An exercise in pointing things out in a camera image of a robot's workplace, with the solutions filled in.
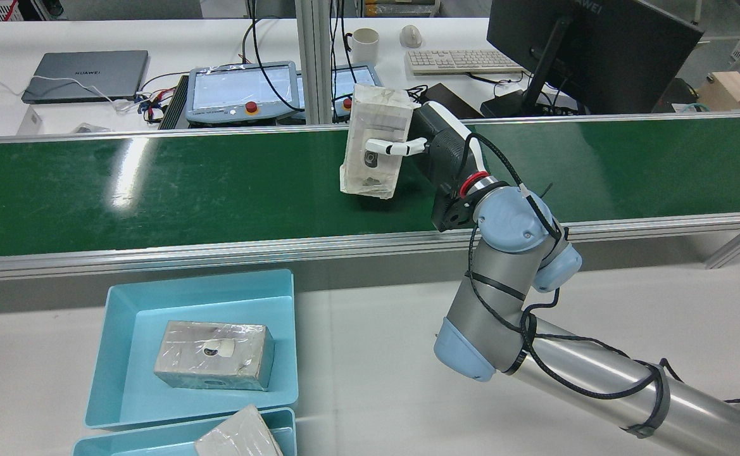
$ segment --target white desk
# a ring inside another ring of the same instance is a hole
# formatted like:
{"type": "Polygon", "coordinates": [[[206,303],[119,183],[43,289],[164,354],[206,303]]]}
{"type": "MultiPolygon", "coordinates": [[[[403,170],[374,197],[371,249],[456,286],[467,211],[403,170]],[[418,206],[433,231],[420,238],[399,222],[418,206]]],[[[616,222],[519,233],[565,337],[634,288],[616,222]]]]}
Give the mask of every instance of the white desk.
{"type": "MultiPolygon", "coordinates": [[[[448,265],[424,257],[421,277],[462,274],[462,254],[448,265]]],[[[641,360],[666,356],[692,386],[740,396],[740,263],[704,271],[674,237],[588,248],[584,257],[607,269],[573,277],[542,318],[641,360]],[[638,257],[656,266],[619,266],[638,257]]],[[[350,274],[408,277],[411,258],[306,263],[295,278],[303,288],[344,284],[350,274]]],[[[477,383],[440,364],[434,335],[457,283],[297,293],[300,456],[671,454],[508,376],[477,383]]],[[[68,286],[61,295],[73,300],[68,286]]],[[[100,306],[101,289],[97,296],[100,306]]],[[[66,455],[77,439],[103,432],[82,424],[102,323],[101,307],[0,314],[0,454],[66,455]]]]}
{"type": "MultiPolygon", "coordinates": [[[[240,42],[249,20],[174,20],[107,22],[11,22],[0,23],[0,81],[20,92],[27,86],[37,64],[47,52],[146,49],[150,64],[144,80],[155,75],[183,72],[240,61],[240,42]]],[[[405,67],[406,48],[398,41],[401,29],[414,23],[422,31],[421,49],[487,49],[487,18],[361,18],[346,20],[346,31],[372,27],[379,31],[380,50],[376,70],[382,83],[394,89],[442,82],[468,104],[479,105],[493,96],[493,85],[464,75],[413,76],[405,67]]],[[[258,26],[263,61],[292,60],[299,65],[295,20],[263,20],[258,26]]],[[[254,61],[254,50],[246,44],[254,61]]],[[[337,62],[345,64],[341,40],[337,39],[337,62]]],[[[179,76],[165,77],[147,87],[172,87],[179,76]]],[[[498,94],[508,92],[499,87],[498,94]]],[[[19,96],[0,87],[0,105],[20,104],[19,96]]],[[[155,130],[136,112],[117,115],[109,103],[38,104],[43,134],[71,132],[81,122],[109,127],[117,132],[155,130]]]]}

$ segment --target blue tray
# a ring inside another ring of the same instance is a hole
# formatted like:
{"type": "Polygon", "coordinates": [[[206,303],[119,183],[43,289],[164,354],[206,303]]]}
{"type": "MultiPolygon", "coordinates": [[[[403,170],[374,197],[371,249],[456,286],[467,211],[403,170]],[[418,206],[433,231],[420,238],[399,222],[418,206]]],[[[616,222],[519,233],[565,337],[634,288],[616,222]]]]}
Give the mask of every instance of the blue tray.
{"type": "MultiPolygon", "coordinates": [[[[263,410],[283,456],[297,454],[297,427],[289,408],[263,410]]],[[[180,422],[121,433],[84,438],[74,445],[72,456],[198,456],[193,442],[228,417],[180,422]]]]}
{"type": "Polygon", "coordinates": [[[136,427],[297,401],[294,277],[287,269],[112,286],[85,412],[89,428],[136,427]],[[171,388],[153,374],[168,320],[265,324],[274,336],[268,391],[171,388]]]}

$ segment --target blue joint cap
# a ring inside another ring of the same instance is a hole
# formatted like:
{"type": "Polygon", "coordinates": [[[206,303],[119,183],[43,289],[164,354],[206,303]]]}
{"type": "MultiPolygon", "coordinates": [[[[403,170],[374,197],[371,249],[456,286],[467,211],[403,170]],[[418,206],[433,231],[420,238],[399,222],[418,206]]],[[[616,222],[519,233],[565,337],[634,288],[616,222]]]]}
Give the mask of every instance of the blue joint cap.
{"type": "MultiPolygon", "coordinates": [[[[544,217],[552,222],[553,214],[547,205],[532,191],[530,194],[544,217]]],[[[508,253],[535,248],[549,236],[519,187],[503,187],[483,199],[477,223],[489,246],[508,253]]]]}
{"type": "Polygon", "coordinates": [[[541,293],[554,291],[578,272],[583,263],[578,251],[573,248],[572,244],[569,244],[549,265],[536,272],[532,287],[541,293]]]}
{"type": "Polygon", "coordinates": [[[488,381],[494,376],[494,366],[459,332],[448,318],[442,319],[440,333],[434,343],[434,354],[451,369],[473,378],[488,381]]]}

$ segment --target monitor stand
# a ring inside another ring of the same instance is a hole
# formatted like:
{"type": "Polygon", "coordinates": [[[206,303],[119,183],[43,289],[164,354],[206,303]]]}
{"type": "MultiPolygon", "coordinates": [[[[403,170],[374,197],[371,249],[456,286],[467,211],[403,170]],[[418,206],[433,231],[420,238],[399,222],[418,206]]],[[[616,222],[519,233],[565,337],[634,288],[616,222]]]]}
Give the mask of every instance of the monitor stand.
{"type": "Polygon", "coordinates": [[[546,108],[550,106],[538,106],[538,98],[541,95],[541,90],[544,89],[544,84],[547,82],[547,75],[549,75],[549,70],[552,69],[555,56],[558,54],[561,43],[563,43],[564,35],[567,34],[567,29],[569,29],[573,20],[574,18],[569,16],[558,18],[555,21],[552,34],[549,35],[549,40],[547,40],[547,45],[544,46],[543,52],[537,49],[532,50],[536,54],[541,52],[541,57],[538,60],[538,66],[527,90],[517,90],[484,102],[480,107],[483,115],[486,117],[531,117],[547,115],[546,108]]]}

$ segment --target mug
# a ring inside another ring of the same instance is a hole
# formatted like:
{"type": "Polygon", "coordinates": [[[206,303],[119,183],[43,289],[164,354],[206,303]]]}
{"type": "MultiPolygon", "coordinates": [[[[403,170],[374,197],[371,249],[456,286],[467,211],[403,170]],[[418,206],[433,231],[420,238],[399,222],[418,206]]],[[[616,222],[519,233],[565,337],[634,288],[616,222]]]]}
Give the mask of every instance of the mug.
{"type": "Polygon", "coordinates": [[[378,61],[378,32],[372,28],[358,28],[352,34],[344,34],[344,45],[350,51],[350,61],[376,64],[378,61]]]}

